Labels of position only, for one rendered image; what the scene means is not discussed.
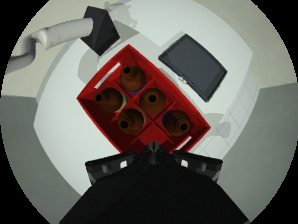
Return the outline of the red crate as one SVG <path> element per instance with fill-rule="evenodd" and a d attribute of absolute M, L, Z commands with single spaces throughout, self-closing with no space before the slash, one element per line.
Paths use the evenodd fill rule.
<path fill-rule="evenodd" d="M 118 62 L 121 65 L 117 67 L 98 88 L 94 88 Z M 131 94 L 124 89 L 119 81 L 122 68 L 126 65 L 137 66 L 146 74 L 145 77 L 148 84 L 136 95 Z M 111 87 L 124 93 L 128 103 L 119 112 L 107 113 L 99 108 L 98 103 L 94 101 L 94 97 L 96 93 Z M 147 114 L 139 105 L 139 97 L 141 93 L 148 88 L 157 88 L 161 90 L 166 97 L 165 108 L 167 108 L 154 121 L 153 119 L 159 113 L 154 115 Z M 149 145 L 149 142 L 158 142 L 159 145 L 164 146 L 164 149 L 168 153 L 172 153 L 172 151 L 176 150 L 186 139 L 192 137 L 179 149 L 188 152 L 211 128 L 186 96 L 154 64 L 129 44 L 114 55 L 93 76 L 76 99 L 96 127 L 120 153 L 133 150 L 136 154 L 140 154 L 141 151 L 144 150 L 144 146 Z M 142 131 L 140 130 L 134 135 L 122 132 L 118 126 L 119 113 L 122 110 L 129 108 L 132 103 L 136 106 L 133 105 L 133 107 L 130 108 L 138 108 L 146 117 L 142 129 L 152 122 L 143 130 L 141 129 Z M 169 134 L 162 124 L 163 115 L 168 110 L 176 109 L 175 106 L 173 106 L 174 104 L 177 107 L 177 110 L 184 111 L 190 119 L 188 132 L 181 136 L 173 136 Z"/>

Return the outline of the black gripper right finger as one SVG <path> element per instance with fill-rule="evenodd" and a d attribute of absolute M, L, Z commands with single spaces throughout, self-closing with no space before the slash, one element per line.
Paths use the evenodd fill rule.
<path fill-rule="evenodd" d="M 221 159 L 197 155 L 182 150 L 174 150 L 172 153 L 167 153 L 163 145 L 154 142 L 154 164 L 157 164 L 157 160 L 163 172 L 184 173 L 184 168 L 186 168 L 209 176 L 216 183 L 223 163 Z M 187 167 L 181 165 L 182 160 L 187 161 Z"/>

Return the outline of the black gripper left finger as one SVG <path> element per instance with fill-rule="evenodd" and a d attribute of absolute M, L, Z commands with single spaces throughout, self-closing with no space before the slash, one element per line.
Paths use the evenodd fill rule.
<path fill-rule="evenodd" d="M 126 161 L 128 166 L 121 168 L 120 164 L 123 161 Z M 149 142 L 149 145 L 145 145 L 144 150 L 142 150 L 140 154 L 136 154 L 135 151 L 130 150 L 85 162 L 91 185 L 93 185 L 97 179 L 124 168 L 126 168 L 124 170 L 125 174 L 146 172 L 148 164 L 154 164 L 154 142 Z"/>

